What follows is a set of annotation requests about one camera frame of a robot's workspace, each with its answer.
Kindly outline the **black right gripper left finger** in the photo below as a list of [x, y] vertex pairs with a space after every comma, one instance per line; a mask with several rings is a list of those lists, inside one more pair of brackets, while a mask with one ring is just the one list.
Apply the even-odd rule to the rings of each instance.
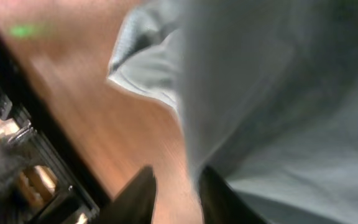
[[157, 180], [151, 166], [143, 167], [126, 188], [101, 210], [101, 224], [151, 224]]

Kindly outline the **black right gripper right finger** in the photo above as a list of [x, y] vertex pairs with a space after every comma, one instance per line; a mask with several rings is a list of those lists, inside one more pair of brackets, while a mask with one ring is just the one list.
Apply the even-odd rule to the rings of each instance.
[[198, 195], [205, 224], [266, 224], [211, 167], [200, 174]]

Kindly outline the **light blue t-shirt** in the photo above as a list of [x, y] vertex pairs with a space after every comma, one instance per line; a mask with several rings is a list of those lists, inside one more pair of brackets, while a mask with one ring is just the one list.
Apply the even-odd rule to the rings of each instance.
[[108, 80], [176, 112], [194, 183], [265, 223], [358, 223], [358, 0], [147, 1]]

